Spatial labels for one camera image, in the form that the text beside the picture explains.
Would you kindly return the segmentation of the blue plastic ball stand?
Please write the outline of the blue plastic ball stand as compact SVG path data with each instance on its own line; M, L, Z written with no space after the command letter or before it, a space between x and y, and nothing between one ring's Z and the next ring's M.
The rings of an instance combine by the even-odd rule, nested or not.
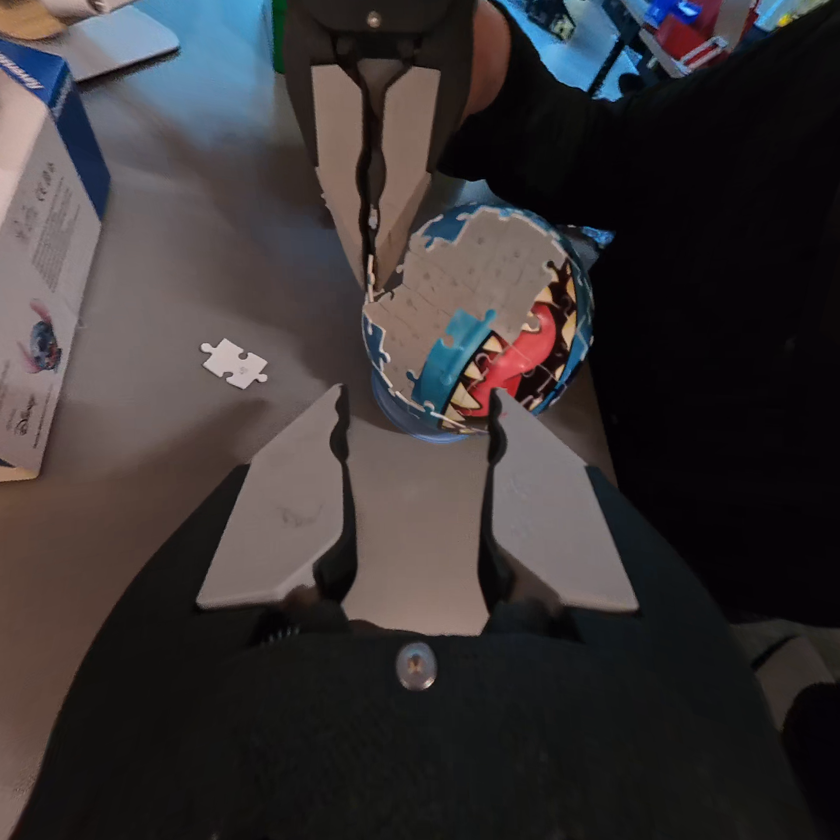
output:
M489 433L486 430L468 429L467 431L444 428L441 429L435 423L426 423L427 415L416 415L409 411L409 406L399 399L398 395L392 395L385 383L381 372L373 369L371 372L371 386L374 399L381 408L383 414L393 425L417 439L433 444L451 444L457 439L466 438L469 435L486 437Z

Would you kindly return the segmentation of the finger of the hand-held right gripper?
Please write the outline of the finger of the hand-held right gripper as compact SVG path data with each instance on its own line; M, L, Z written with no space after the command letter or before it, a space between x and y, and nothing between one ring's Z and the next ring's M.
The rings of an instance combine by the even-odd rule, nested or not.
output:
M440 72L413 66L386 89L381 127L385 181L378 200L375 282L385 284L403 255L432 176L428 156Z
M311 69L316 126L316 173L353 275L365 291L361 226L377 207L371 179L371 110L360 58L337 58Z

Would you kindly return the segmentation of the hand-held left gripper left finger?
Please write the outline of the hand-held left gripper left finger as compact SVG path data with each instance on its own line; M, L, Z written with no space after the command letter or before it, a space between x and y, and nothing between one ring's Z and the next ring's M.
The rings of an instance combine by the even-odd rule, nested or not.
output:
M336 384L251 459L198 607L276 605L300 589L343 600L358 570L349 426Z

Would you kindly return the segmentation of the person's right forearm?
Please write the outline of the person's right forearm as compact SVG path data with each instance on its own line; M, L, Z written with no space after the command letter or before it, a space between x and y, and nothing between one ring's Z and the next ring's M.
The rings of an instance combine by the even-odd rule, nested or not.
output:
M448 142L442 173L617 238L672 227L673 243L812 257L838 190L838 2L617 101L564 85L491 3L511 28L507 77Z

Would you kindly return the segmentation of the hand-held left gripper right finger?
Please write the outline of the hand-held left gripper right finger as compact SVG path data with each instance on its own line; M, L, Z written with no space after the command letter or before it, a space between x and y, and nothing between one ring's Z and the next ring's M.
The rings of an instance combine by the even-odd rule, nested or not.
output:
M513 573L524 573L513 590L550 607L637 613L583 459L501 388L491 394L490 430L489 535Z

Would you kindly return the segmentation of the red plastic crate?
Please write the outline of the red plastic crate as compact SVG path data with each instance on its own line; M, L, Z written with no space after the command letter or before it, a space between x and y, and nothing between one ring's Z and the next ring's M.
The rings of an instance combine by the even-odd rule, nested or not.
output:
M652 1L644 26L686 73L719 61L728 50L716 35L722 1Z

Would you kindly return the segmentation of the blue cartoon puzzle ball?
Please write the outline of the blue cartoon puzzle ball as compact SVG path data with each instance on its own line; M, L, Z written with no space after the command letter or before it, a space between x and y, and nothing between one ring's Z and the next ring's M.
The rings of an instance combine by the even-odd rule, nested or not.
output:
M362 335L372 369L427 424L487 431L499 388L539 415L592 346L585 263L533 213L457 206L415 232L397 273L364 304Z

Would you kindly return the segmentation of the person's right hand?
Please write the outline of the person's right hand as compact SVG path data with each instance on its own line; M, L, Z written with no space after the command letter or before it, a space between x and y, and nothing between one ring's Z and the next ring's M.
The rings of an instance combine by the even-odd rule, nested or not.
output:
M489 108L508 74L511 28L507 16L491 2L477 3L472 51L469 95L461 123Z

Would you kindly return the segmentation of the single white-backed puzzle piece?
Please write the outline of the single white-backed puzzle piece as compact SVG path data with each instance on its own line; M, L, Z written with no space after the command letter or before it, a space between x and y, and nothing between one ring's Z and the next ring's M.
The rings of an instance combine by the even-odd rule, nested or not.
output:
M264 372L267 361L254 353L246 353L227 339L222 339L215 346L204 342L200 351L206 356L203 368L239 390L246 390L255 383L268 382L268 375Z

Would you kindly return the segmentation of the white and blue puzzle box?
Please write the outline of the white and blue puzzle box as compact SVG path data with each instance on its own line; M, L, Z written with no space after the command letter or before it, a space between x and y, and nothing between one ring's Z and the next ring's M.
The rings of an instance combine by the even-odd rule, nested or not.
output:
M38 476L111 176L59 56L1 42L1 481Z

